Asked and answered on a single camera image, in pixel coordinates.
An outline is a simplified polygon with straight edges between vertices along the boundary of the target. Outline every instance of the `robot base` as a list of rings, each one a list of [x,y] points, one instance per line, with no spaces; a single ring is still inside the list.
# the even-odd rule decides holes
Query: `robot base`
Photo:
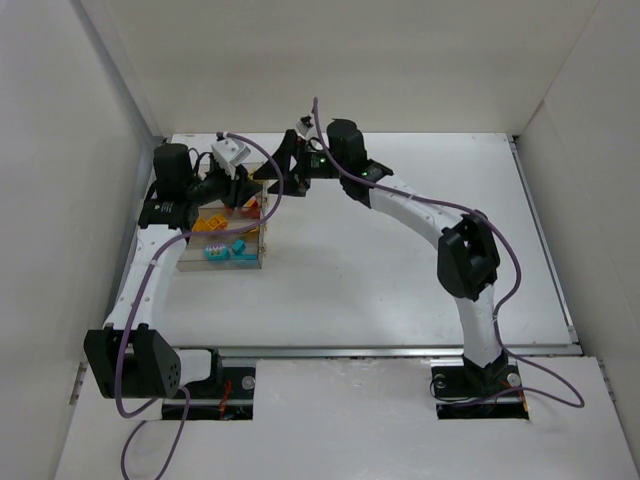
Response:
[[[508,363],[505,355],[485,368],[466,359],[433,360],[431,395],[437,400],[440,419],[521,418],[528,419],[526,400],[513,392],[488,400],[484,404],[461,407],[457,403],[490,397],[520,385],[518,366]]]

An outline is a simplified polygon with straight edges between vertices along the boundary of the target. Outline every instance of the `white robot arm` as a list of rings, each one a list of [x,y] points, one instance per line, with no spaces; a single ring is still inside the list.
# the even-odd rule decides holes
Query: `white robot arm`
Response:
[[[396,175],[384,177],[378,184],[419,195]],[[460,222],[460,215],[435,205],[417,203],[384,190],[371,189],[371,209],[386,213],[427,240],[435,249],[445,229]],[[493,285],[487,285],[477,300],[455,298],[464,337],[464,357],[486,367],[502,354],[493,328]]]
[[[123,398],[172,398],[181,386],[207,379],[213,379],[217,390],[222,388],[222,366],[214,348],[177,350],[157,329],[171,276],[187,245],[186,238],[176,241],[176,237],[193,228],[198,207],[221,200],[236,208],[262,190],[241,165],[248,154],[244,144],[223,140],[214,150],[215,161],[204,179],[191,166],[186,145],[164,144],[154,152],[156,180],[138,220],[135,255],[125,284],[103,328],[87,332],[84,341],[87,359],[106,398],[116,396],[119,361]],[[169,241],[170,245],[159,253]],[[137,308],[131,319],[134,305]],[[122,350],[124,337],[127,345]]]

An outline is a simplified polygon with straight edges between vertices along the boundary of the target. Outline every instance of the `white enclosure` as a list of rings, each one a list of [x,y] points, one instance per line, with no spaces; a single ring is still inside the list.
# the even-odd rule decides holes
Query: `white enclosure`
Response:
[[[83,0],[156,133],[520,133],[597,0]]]

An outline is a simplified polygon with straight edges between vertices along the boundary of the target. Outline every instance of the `purple cable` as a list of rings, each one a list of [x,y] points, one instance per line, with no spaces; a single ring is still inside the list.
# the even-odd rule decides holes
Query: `purple cable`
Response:
[[[167,248],[169,248],[171,245],[173,245],[174,243],[176,243],[179,240],[182,240],[184,238],[189,238],[189,237],[197,237],[197,236],[214,236],[214,235],[235,235],[235,234],[240,234],[240,233],[244,233],[247,232],[249,230],[253,230],[256,227],[259,227],[260,225],[262,225],[263,223],[265,223],[267,220],[269,220],[273,214],[276,212],[276,210],[278,209],[278,207],[280,206],[280,202],[282,201],[282,196],[284,194],[284,177],[282,176],[282,172],[280,171],[280,168],[278,167],[277,162],[273,159],[273,157],[269,154],[269,152],[267,152],[264,148],[262,148],[260,145],[258,145],[256,142],[254,142],[253,140],[243,137],[241,135],[236,135],[235,133],[228,133],[226,134],[226,137],[228,138],[234,138],[236,140],[240,140],[248,145],[251,145],[252,147],[254,147],[256,150],[258,150],[262,155],[264,155],[266,157],[266,159],[271,163],[271,165],[273,166],[273,168],[275,169],[276,175],[278,176],[278,196],[276,197],[276,201],[273,204],[273,207],[271,208],[271,210],[269,210],[267,212],[267,214],[259,219],[258,221],[252,223],[251,225],[247,225],[246,227],[241,227],[241,228],[235,228],[235,229],[231,229],[231,230],[214,230],[212,232],[185,232],[182,233],[180,235],[176,235],[175,237],[171,238],[170,240],[166,241],[160,248],[158,248],[158,250],[156,251],[156,253],[153,255],[153,258],[151,260],[151,262],[149,263],[149,266],[147,267],[147,271],[144,274],[144,277],[142,278],[142,282],[140,282],[140,288],[138,288],[138,293],[136,294],[136,297],[133,301],[133,304],[131,305],[131,311],[129,312],[129,317],[127,318],[127,323],[125,324],[124,330],[122,331],[122,339],[120,340],[120,348],[118,349],[118,357],[116,359],[116,372],[115,372],[115,401],[116,401],[116,408],[118,410],[118,413],[120,414],[120,416],[124,417],[124,418],[132,418],[135,417],[136,415],[140,414],[141,412],[143,412],[144,410],[146,410],[147,408],[149,408],[149,406],[151,406],[154,402],[156,402],[158,399],[157,398],[153,398],[151,400],[149,400],[147,403],[145,403],[144,405],[142,405],[140,408],[138,408],[137,410],[134,410],[133,412],[127,412],[124,409],[124,404],[122,403],[122,368],[124,365],[124,357],[125,357],[125,351],[127,349],[127,345],[129,343],[129,336],[131,334],[131,327],[133,325],[133,321],[136,318],[136,312],[138,311],[138,307],[140,306],[140,303],[142,302],[142,297],[144,296],[144,290],[147,288],[147,285],[149,283],[149,279],[151,278],[151,274],[153,273],[153,268],[155,267],[155,263],[156,261],[160,258],[160,256],[165,252],[165,250]],[[186,421],[187,418],[187,413],[189,411],[189,395],[188,395],[188,391],[186,388],[181,387],[181,390],[186,391],[185,395],[187,395],[187,402],[185,403],[185,407],[184,407],[184,413],[182,415],[182,420],[180,423],[180,427],[178,428],[178,433],[176,435],[176,440],[174,441],[173,447],[171,449],[171,452],[169,454],[169,457],[167,459],[167,462],[164,466],[164,468],[162,469],[162,472],[160,473],[160,475],[158,477],[156,477],[156,480],[159,479],[165,472],[167,466],[169,465],[169,461],[171,460],[171,456],[173,455],[173,451],[175,450],[175,447],[178,443],[178,439],[180,437],[180,434],[182,433],[182,429],[184,427],[184,423]],[[135,435],[135,433],[142,427],[142,425],[144,425],[145,422],[140,423],[131,433],[131,436],[129,437],[129,439],[127,440],[127,443],[124,446],[123,449],[123,456],[122,456],[122,461],[121,461],[121,466],[122,466],[122,472],[124,475],[124,478],[126,480],[128,480],[129,477],[126,476],[126,473],[124,471],[124,453],[126,452],[126,449],[129,445],[129,443],[131,442],[131,439],[133,438],[133,436]]]
[[[553,376],[554,378],[560,380],[578,398],[578,403],[573,403],[573,402],[564,400],[563,398],[557,397],[557,396],[555,396],[555,395],[553,395],[551,393],[547,393],[547,392],[544,392],[542,390],[538,390],[537,388],[514,387],[514,388],[509,388],[509,389],[506,389],[506,390],[502,390],[502,391],[498,392],[497,394],[492,395],[492,396],[487,397],[487,398],[483,398],[483,399],[479,399],[479,400],[473,400],[473,401],[470,401],[470,402],[460,402],[460,403],[456,403],[455,405],[459,405],[461,407],[471,407],[471,406],[475,406],[475,405],[484,404],[485,402],[487,402],[489,400],[493,400],[493,399],[502,397],[504,395],[508,395],[510,393],[528,391],[528,392],[537,393],[539,395],[543,395],[545,397],[551,398],[552,400],[555,400],[557,402],[563,403],[563,404],[568,405],[570,407],[583,408],[584,405],[585,405],[584,398],[582,397],[582,395],[580,394],[578,389],[575,388],[571,383],[569,383],[569,381],[567,381],[566,379],[561,377],[559,374],[557,374],[553,370],[551,370],[551,369],[549,369],[547,367],[544,367],[542,365],[539,365],[537,363],[534,363],[531,360],[528,360],[528,359],[524,358],[521,355],[517,355],[517,354],[513,353],[512,351],[510,351],[505,346],[504,342],[502,341],[502,337],[500,335],[500,328],[498,327],[498,313],[500,312],[500,309],[504,306],[504,304],[507,303],[507,301],[509,301],[509,299],[511,299],[511,297],[513,297],[515,295],[515,293],[518,291],[518,289],[520,288],[520,285],[522,283],[522,267],[520,266],[520,261],[518,260],[518,256],[516,255],[516,252],[513,250],[513,247],[507,241],[507,239],[502,234],[502,232],[498,229],[498,227],[496,227],[493,223],[491,223],[491,221],[489,221],[486,217],[479,215],[479,213],[477,211],[475,211],[475,210],[473,210],[473,209],[471,209],[469,207],[466,207],[465,205],[461,205],[461,204],[453,203],[453,202],[447,202],[447,201],[444,201],[444,200],[436,200],[436,199],[432,199],[432,198],[414,196],[414,195],[411,195],[411,194],[409,194],[407,192],[403,192],[402,190],[398,190],[396,188],[391,188],[391,187],[387,187],[386,185],[379,185],[377,183],[370,182],[368,180],[365,180],[363,178],[357,177],[357,176],[352,175],[351,173],[347,172],[344,168],[342,168],[342,166],[333,157],[333,155],[331,154],[331,151],[329,150],[329,147],[327,146],[327,143],[326,143],[326,141],[324,139],[324,135],[322,135],[322,133],[321,133],[320,115],[318,113],[318,97],[314,97],[313,98],[313,109],[311,110],[311,113],[313,114],[313,119],[314,119],[315,126],[316,126],[316,129],[317,129],[317,132],[318,132],[318,141],[320,142],[320,145],[322,145],[322,149],[324,150],[325,155],[327,156],[327,158],[329,159],[331,164],[338,170],[338,172],[340,172],[340,175],[348,178],[349,180],[353,180],[354,182],[357,182],[357,183],[360,183],[362,185],[365,185],[367,187],[377,188],[379,190],[384,190],[385,192],[393,193],[395,195],[400,195],[401,197],[410,198],[412,200],[415,200],[416,202],[426,203],[426,204],[430,204],[430,205],[438,205],[440,207],[447,207],[447,208],[454,208],[456,210],[461,210],[461,211],[466,212],[466,213],[468,213],[470,215],[477,216],[477,217],[481,218],[482,221],[484,221],[484,223],[491,229],[491,231],[494,233],[494,235],[496,237],[498,237],[498,239],[500,240],[502,245],[504,245],[504,248],[507,250],[507,253],[509,254],[509,257],[511,257],[511,261],[513,262],[513,267],[514,267],[515,272],[516,272],[516,279],[515,279],[515,282],[513,284],[513,287],[511,288],[511,290],[509,290],[507,292],[507,294],[504,297],[502,297],[500,299],[500,301],[496,304],[496,306],[493,309],[493,325],[494,325],[494,329],[495,329],[495,332],[496,332],[496,339],[498,341],[498,344],[500,345],[502,350],[507,355],[509,355],[509,356],[511,356],[511,357],[515,358],[516,360],[519,360],[519,361],[521,361],[523,363],[531,365],[531,366],[533,366],[533,367],[535,367],[535,368],[537,368],[539,370],[542,370],[543,372],[548,373],[549,375]]]
[[[178,433],[176,433],[176,438],[173,440],[171,450],[169,450],[169,455],[167,455],[167,459],[162,466],[162,470],[160,470],[160,473],[154,480],[159,480],[160,478],[162,478],[164,473],[167,471],[167,468],[169,468],[169,464],[171,463],[173,454],[175,453],[178,442],[180,441],[182,429],[184,428],[184,424],[187,421],[187,414],[189,413],[189,403],[191,402],[191,394],[186,387],[180,387],[180,390],[184,392],[184,411],[182,412],[182,418],[180,419],[180,425],[178,426]],[[127,459],[127,450],[129,449],[129,445],[131,444],[133,437],[135,437],[136,433],[138,433],[138,430],[140,430],[146,423],[146,420],[141,421],[136,426],[136,428],[133,429],[133,432],[131,432],[131,435],[129,435],[129,438],[127,438],[127,441],[125,442],[124,447],[122,447],[122,454],[120,455],[120,471],[122,472],[122,477],[124,478],[124,480],[131,480],[131,477],[129,477],[129,474],[127,473],[127,467],[125,466],[125,461]]]

